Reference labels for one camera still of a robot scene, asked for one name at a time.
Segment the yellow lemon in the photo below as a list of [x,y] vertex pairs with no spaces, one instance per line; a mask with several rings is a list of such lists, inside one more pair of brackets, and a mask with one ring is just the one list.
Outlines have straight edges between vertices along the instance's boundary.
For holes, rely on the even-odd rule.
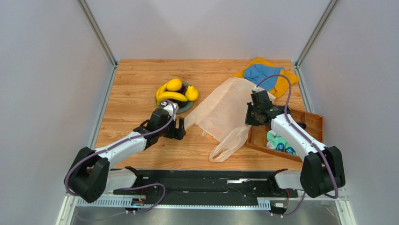
[[172,92],[177,92],[179,91],[183,86],[183,82],[179,78],[174,78],[169,80],[166,83],[166,90],[167,91],[172,91]]

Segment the blue bucket hat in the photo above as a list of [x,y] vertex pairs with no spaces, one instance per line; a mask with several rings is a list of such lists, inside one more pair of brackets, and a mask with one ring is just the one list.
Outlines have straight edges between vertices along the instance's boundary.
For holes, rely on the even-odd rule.
[[[249,66],[244,71],[244,79],[254,84],[259,84],[266,77],[279,74],[283,69],[284,69],[283,67],[280,68],[280,67],[266,66],[262,64],[254,64]],[[279,77],[276,76],[267,79],[266,81],[261,83],[260,87],[267,91],[271,91],[272,89],[275,88],[278,78]]]

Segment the yellow banana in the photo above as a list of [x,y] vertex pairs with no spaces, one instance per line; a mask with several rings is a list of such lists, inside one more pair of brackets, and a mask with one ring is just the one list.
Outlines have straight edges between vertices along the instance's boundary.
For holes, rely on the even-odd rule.
[[158,88],[158,90],[157,90],[156,93],[155,93],[155,98],[156,98],[156,100],[159,98],[159,95],[160,95],[161,93],[163,93],[163,92],[165,92],[165,91],[167,90],[167,84],[168,84],[168,83],[165,83],[165,84],[161,85],[161,86]]
[[161,102],[163,100],[166,100],[166,99],[178,100],[178,101],[181,101],[181,102],[187,102],[188,101],[188,99],[181,93],[172,92],[172,91],[165,91],[165,92],[160,93],[158,95],[158,97],[156,97],[157,105],[160,105]]

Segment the brown wooden divided tray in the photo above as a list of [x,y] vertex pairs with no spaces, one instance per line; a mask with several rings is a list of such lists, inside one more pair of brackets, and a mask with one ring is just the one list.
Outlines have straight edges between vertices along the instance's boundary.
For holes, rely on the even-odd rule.
[[[314,139],[321,143],[324,141],[323,116],[296,109],[291,109],[290,114],[297,124],[303,123],[306,125],[305,131],[310,134]],[[271,155],[287,158],[296,162],[302,162],[299,156],[295,156],[284,151],[278,151],[268,148],[266,144],[267,133],[269,132],[269,130],[270,128],[265,125],[251,127],[245,146],[247,148],[268,153]]]

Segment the black rolled socks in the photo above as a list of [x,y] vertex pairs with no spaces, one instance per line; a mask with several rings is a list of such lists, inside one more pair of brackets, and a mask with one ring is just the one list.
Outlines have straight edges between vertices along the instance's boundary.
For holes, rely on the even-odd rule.
[[307,125],[304,122],[297,122],[297,125],[304,130],[307,128]]

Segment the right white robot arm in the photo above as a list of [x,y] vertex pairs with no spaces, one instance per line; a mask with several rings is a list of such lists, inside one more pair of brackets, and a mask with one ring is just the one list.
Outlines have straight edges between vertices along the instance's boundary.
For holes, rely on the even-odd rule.
[[302,160],[302,169],[281,169],[268,177],[275,190],[297,189],[309,197],[321,195],[338,198],[339,188],[345,186],[342,153],[336,147],[327,147],[313,138],[291,116],[287,105],[274,106],[266,90],[252,91],[247,103],[245,123],[268,126],[293,147]]

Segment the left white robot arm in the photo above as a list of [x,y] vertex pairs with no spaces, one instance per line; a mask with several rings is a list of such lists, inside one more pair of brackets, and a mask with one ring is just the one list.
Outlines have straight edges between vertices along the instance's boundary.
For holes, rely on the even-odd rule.
[[66,191],[92,203],[104,193],[133,187],[138,171],[131,167],[114,169],[114,166],[148,149],[161,137],[182,140],[184,119],[176,121],[177,110],[176,103],[169,103],[155,109],[150,119],[122,139],[94,150],[89,147],[79,150],[64,179]]

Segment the teal white rolled socks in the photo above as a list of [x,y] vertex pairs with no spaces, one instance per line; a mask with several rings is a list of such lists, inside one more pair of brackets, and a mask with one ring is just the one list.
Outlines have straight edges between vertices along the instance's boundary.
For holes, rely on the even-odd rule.
[[296,156],[296,151],[292,148],[292,146],[282,138],[278,133],[269,130],[266,135],[267,143],[266,147],[272,150],[285,152],[290,155]]

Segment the translucent plastic bag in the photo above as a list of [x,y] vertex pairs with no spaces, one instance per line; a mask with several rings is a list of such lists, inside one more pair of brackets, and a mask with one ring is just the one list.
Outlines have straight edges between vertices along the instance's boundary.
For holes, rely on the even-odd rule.
[[229,78],[185,117],[186,129],[197,125],[219,142],[209,154],[211,162],[225,161],[246,143],[251,127],[245,118],[253,90],[262,88],[243,78]]

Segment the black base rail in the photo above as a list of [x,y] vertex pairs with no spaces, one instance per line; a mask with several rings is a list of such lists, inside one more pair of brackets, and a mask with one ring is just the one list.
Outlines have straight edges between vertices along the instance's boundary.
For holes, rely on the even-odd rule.
[[327,204],[330,198],[311,198],[298,188],[278,189],[271,183],[273,171],[233,170],[136,170],[127,190],[104,191],[95,187],[78,206],[120,207],[138,211],[157,209],[261,210],[290,213],[295,202]]

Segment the dark purple grapes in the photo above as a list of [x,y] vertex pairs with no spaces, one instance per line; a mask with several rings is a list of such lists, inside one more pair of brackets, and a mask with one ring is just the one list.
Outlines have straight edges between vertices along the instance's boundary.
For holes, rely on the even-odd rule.
[[183,96],[185,96],[185,93],[187,91],[188,86],[187,85],[182,85],[182,87],[177,91],[177,93],[182,94]]

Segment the grey-blue fruit plate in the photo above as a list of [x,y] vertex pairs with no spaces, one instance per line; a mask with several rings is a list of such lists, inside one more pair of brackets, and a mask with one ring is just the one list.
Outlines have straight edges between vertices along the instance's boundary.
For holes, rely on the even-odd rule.
[[[183,84],[189,86],[189,84],[187,82],[183,81]],[[169,100],[178,104],[179,110],[177,111],[177,114],[180,114],[180,113],[188,111],[194,104],[194,102],[190,102],[190,101],[181,102],[181,101],[178,101],[178,100],[172,100],[172,99],[169,99]]]

